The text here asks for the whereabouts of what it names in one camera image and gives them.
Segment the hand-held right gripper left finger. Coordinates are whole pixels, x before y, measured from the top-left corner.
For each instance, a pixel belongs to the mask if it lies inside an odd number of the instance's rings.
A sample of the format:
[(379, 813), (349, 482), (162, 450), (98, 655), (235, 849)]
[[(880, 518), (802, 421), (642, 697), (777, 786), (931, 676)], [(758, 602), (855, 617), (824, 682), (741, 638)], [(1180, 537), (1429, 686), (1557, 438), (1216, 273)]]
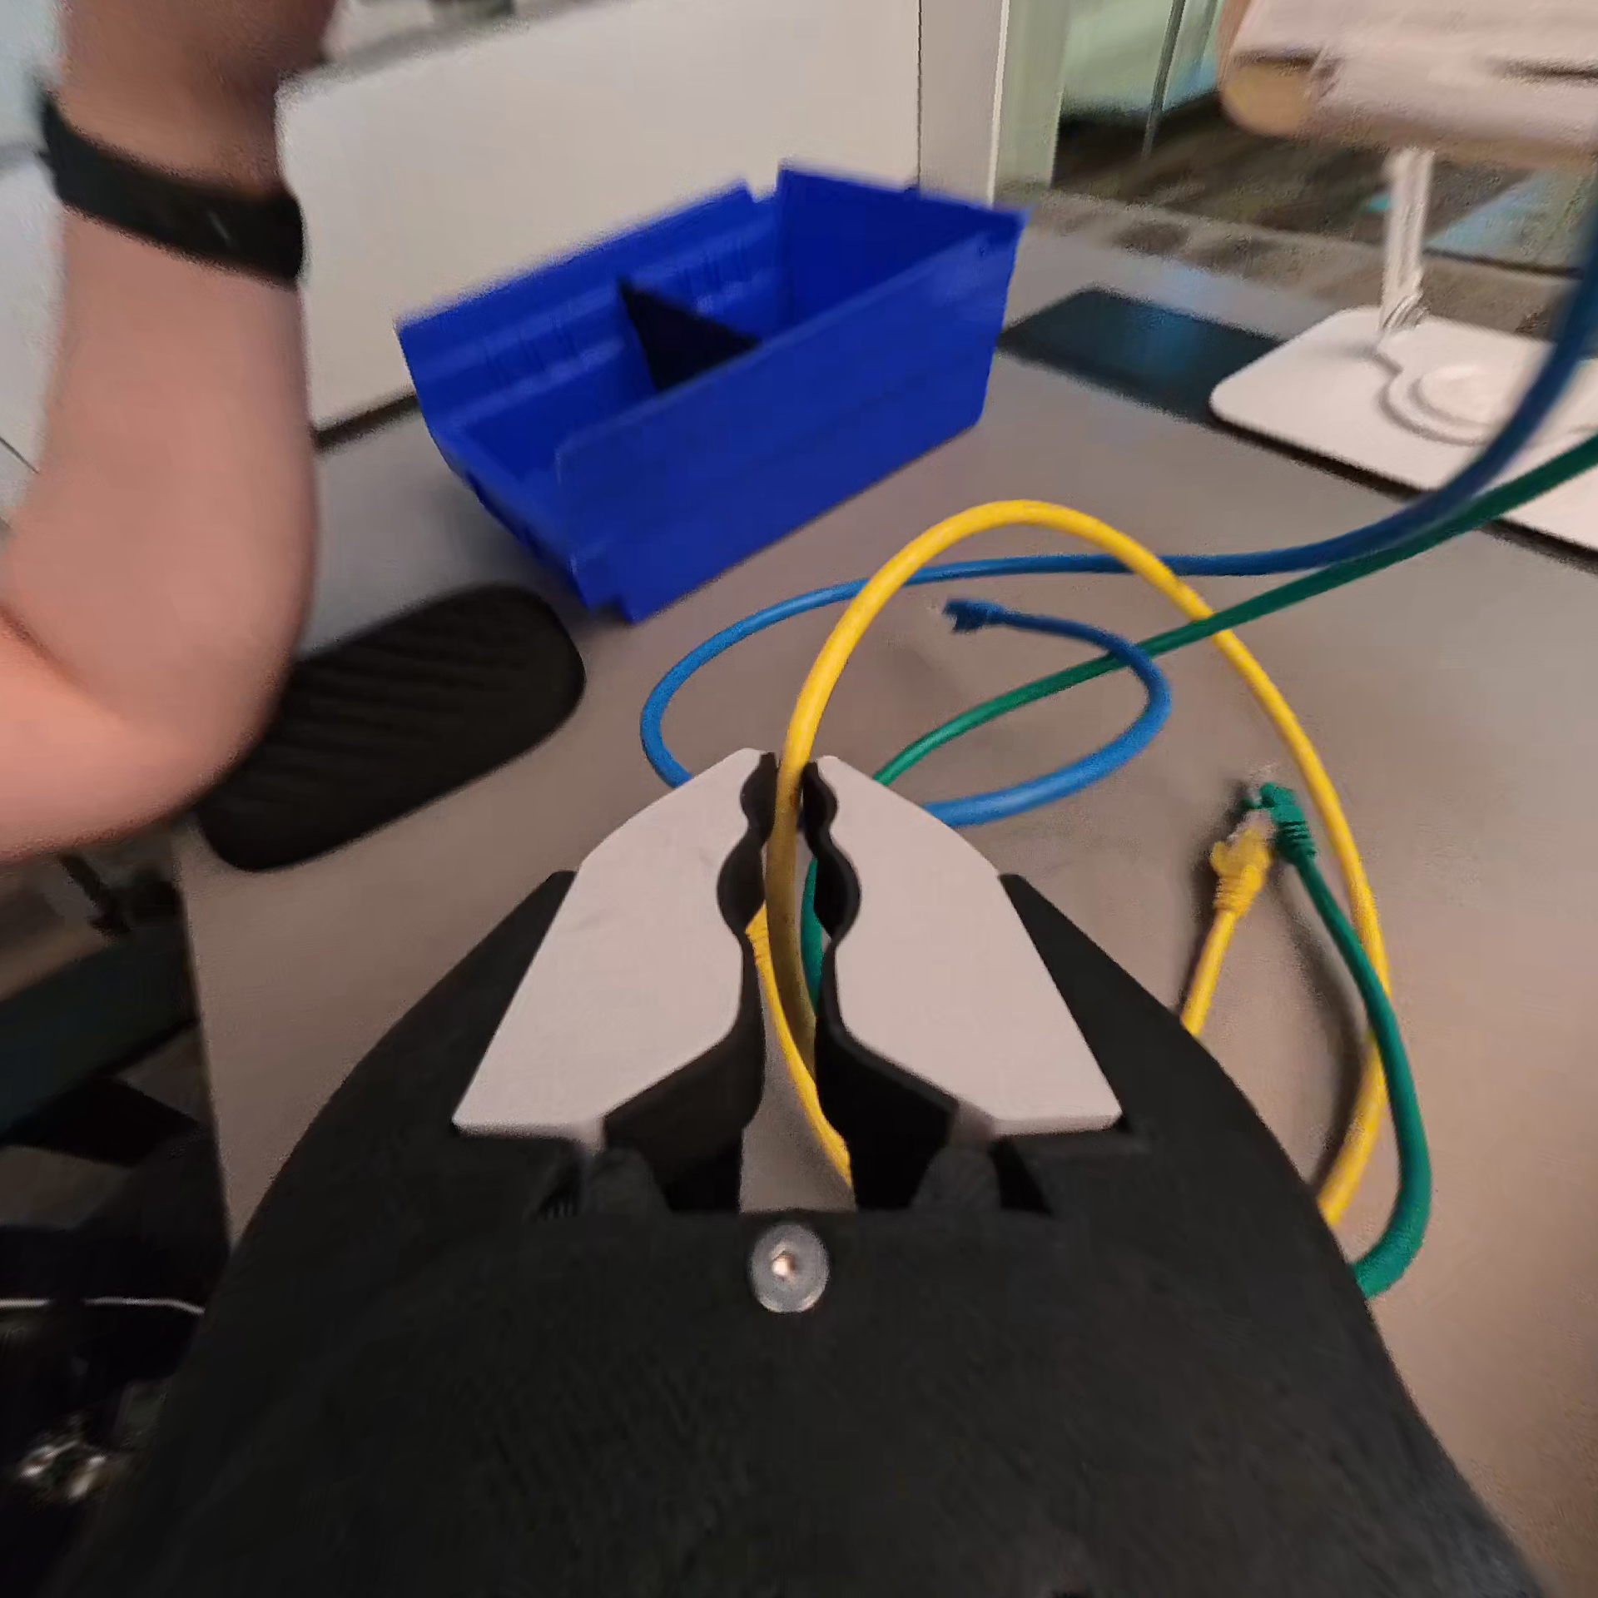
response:
[(741, 750), (613, 830), (562, 895), (453, 1129), (638, 1154), (670, 1209), (737, 1213), (767, 1079), (769, 756)]

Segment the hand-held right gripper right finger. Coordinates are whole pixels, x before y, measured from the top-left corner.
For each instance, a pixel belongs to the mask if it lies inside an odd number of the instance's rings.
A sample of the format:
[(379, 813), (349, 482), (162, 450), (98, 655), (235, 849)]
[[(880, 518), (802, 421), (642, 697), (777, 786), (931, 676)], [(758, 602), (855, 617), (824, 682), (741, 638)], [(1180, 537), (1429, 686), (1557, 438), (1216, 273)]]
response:
[(963, 836), (832, 756), (805, 771), (804, 826), (826, 935), (817, 1089), (859, 1207), (910, 1207), (948, 1148), (1123, 1121), (1003, 876)]

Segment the blue plastic bin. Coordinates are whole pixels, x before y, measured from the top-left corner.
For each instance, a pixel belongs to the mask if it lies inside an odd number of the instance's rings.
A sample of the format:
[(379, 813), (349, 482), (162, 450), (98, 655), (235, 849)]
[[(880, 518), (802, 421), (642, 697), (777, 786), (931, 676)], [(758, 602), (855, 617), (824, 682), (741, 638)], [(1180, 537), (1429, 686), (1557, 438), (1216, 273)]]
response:
[(482, 509), (642, 623), (980, 421), (1024, 231), (785, 166), (396, 336)]

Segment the person's left forearm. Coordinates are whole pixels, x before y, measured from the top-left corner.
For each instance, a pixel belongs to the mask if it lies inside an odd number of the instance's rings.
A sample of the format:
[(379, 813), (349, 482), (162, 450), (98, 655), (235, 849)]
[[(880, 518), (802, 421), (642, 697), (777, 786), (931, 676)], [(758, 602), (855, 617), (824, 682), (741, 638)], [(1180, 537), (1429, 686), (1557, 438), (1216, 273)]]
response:
[(77, 214), (5, 539), (5, 866), (183, 811), (263, 731), (315, 579), (296, 290)]

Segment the person's left hand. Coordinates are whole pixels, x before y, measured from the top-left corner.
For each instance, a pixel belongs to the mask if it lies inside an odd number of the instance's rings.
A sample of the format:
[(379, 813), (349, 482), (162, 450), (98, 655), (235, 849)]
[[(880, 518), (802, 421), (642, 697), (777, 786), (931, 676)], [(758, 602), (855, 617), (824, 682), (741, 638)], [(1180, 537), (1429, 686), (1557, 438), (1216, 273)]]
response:
[(69, 3), (54, 103), (100, 147), (250, 195), (284, 187), (277, 96), (324, 60), (336, 3)]

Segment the dark rectangular table panel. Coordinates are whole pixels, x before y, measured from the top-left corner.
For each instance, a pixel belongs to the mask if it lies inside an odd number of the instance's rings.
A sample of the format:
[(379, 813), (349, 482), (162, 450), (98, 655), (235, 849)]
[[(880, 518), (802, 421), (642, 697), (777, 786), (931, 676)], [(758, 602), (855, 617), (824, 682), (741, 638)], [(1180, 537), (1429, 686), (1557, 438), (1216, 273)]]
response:
[(1007, 328), (1001, 353), (1142, 408), (1216, 425), (1213, 393), (1283, 339), (1091, 288)]

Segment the white board stand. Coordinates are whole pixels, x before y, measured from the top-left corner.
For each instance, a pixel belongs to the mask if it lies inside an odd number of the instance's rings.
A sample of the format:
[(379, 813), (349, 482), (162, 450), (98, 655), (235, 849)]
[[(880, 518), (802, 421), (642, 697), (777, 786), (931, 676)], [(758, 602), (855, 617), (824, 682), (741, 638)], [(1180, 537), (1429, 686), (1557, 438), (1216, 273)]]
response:
[(1595, 244), (1549, 339), (1428, 307), (1433, 155), (1389, 159), (1378, 301), (1330, 315), (1213, 391), (1224, 423), (1420, 493), (1452, 514), (1509, 490), (1511, 518), (1595, 549), (1595, 488), (1572, 452), (1595, 444)]

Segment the black wrist watch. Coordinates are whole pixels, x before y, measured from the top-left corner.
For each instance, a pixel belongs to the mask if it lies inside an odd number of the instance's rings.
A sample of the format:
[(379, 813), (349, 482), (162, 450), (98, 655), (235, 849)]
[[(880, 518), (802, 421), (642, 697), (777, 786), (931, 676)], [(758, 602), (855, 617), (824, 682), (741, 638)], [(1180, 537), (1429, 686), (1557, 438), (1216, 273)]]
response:
[(43, 159), (64, 210), (187, 261), (298, 288), (307, 223), (286, 189), (252, 191), (151, 166), (73, 126), (41, 94)]

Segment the black office chair frame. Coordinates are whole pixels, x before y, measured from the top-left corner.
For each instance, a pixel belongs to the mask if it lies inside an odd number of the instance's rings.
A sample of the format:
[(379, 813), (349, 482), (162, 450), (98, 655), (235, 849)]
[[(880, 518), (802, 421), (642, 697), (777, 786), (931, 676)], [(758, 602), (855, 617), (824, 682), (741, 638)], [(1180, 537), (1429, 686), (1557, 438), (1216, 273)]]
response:
[(69, 1226), (5, 1220), (5, 1595), (39, 1595), (126, 1473), (227, 1262), (208, 1125), (128, 1081), (199, 1022), (176, 889), (60, 864), (102, 942), (5, 998), (5, 1154), (124, 1182)]

